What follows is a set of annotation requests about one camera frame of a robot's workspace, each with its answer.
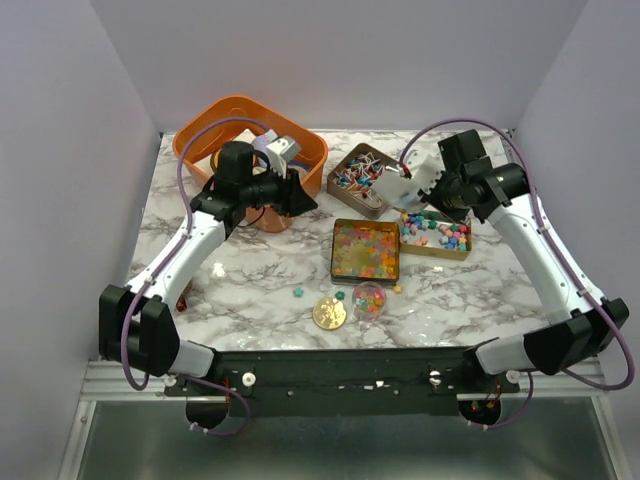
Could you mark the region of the gold tin of pastel candies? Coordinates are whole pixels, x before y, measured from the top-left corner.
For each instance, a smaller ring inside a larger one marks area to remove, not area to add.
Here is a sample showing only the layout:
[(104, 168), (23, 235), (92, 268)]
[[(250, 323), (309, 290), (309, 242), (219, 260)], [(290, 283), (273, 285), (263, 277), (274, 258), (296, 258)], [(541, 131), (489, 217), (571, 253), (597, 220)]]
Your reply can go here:
[(472, 227), (434, 210), (401, 213), (398, 217), (400, 252), (464, 261), (472, 251)]

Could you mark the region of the tin of lollipops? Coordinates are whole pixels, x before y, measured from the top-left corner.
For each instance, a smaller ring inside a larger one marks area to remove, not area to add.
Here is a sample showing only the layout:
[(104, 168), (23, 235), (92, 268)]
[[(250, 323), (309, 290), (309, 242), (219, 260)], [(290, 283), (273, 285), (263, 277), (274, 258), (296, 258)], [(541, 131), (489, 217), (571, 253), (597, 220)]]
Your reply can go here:
[(394, 163), (388, 155), (360, 143), (327, 175), (327, 193), (364, 217), (378, 220), (389, 205), (373, 191), (373, 184)]

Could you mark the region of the gold tin of translucent candies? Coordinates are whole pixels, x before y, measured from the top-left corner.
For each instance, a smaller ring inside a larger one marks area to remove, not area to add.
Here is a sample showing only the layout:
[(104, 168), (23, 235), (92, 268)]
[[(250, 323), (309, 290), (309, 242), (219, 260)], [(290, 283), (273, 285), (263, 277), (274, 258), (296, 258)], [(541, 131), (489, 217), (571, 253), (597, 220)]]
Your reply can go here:
[(400, 278), (400, 233), (393, 222), (339, 218), (334, 222), (330, 277), (334, 284), (384, 286)]

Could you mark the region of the gold jar lid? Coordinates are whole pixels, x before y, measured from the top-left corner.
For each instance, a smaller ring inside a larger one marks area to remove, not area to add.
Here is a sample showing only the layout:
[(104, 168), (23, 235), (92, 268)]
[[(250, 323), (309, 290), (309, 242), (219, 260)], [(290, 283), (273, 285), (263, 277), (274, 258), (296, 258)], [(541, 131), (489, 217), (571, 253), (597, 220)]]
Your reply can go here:
[(333, 331), (346, 322), (347, 310), (342, 300), (335, 297), (323, 297), (314, 305), (312, 318), (319, 328)]

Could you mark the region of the clear glass jar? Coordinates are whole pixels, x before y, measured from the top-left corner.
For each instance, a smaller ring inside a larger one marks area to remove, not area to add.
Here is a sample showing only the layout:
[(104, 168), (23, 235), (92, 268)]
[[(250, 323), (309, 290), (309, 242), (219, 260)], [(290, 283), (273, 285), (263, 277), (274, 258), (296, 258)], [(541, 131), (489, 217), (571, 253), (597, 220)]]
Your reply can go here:
[(386, 293), (375, 282), (363, 282), (352, 292), (353, 315), (357, 320), (374, 321), (383, 313), (386, 305)]

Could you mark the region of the steel scoop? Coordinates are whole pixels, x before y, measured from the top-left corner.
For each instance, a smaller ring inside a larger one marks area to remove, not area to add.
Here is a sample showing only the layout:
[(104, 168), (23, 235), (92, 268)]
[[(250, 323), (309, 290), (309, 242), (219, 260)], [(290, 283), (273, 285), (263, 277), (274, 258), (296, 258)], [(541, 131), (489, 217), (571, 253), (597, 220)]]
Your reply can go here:
[(426, 205), (420, 189), (395, 192), (387, 200), (387, 203), (395, 210), (403, 213), (418, 213)]

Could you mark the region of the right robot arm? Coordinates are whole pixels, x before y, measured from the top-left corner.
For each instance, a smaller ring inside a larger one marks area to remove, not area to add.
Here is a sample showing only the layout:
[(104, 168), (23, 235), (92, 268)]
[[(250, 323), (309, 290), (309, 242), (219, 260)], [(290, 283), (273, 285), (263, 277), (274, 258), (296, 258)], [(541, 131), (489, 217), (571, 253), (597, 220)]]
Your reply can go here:
[(603, 351), (629, 309), (609, 300), (579, 269), (544, 215), (525, 170), (493, 166), (475, 130), (439, 142), (443, 168), (428, 202), (454, 221), (472, 212), (510, 246), (531, 280), (548, 324), (522, 335), (477, 346), (460, 367), (460, 379), (480, 392), (508, 370), (554, 375)]

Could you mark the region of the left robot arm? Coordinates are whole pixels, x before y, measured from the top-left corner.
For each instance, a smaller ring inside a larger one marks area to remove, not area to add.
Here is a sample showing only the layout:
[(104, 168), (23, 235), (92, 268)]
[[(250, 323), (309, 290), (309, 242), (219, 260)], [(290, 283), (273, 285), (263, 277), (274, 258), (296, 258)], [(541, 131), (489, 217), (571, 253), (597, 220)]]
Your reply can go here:
[(99, 353), (127, 372), (187, 375), (201, 395), (222, 380), (216, 353), (180, 338), (173, 319), (177, 301), (201, 264), (221, 246), (248, 208), (269, 206), (295, 217), (316, 208), (297, 171), (287, 163), (300, 150), (289, 136), (261, 147), (226, 143), (202, 190), (186, 201), (181, 226), (151, 264), (126, 286), (107, 286), (99, 298)]

